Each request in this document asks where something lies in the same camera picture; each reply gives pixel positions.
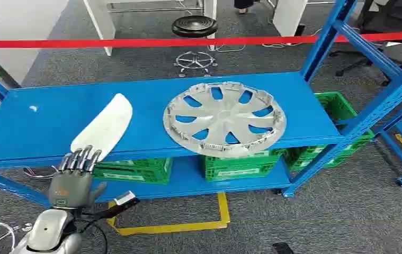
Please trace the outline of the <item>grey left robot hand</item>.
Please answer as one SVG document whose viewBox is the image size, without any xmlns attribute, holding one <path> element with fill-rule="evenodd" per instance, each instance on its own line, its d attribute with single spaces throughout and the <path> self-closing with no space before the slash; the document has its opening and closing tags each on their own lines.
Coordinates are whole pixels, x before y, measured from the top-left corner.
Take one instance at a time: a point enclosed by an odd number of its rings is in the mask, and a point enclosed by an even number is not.
<svg viewBox="0 0 402 254">
<path fill-rule="evenodd" d="M 48 190 L 52 207 L 67 210 L 89 207 L 106 189 L 106 182 L 91 189 L 93 169 L 102 154 L 102 150 L 92 152 L 92 149 L 88 145 L 63 156 Z"/>
</svg>

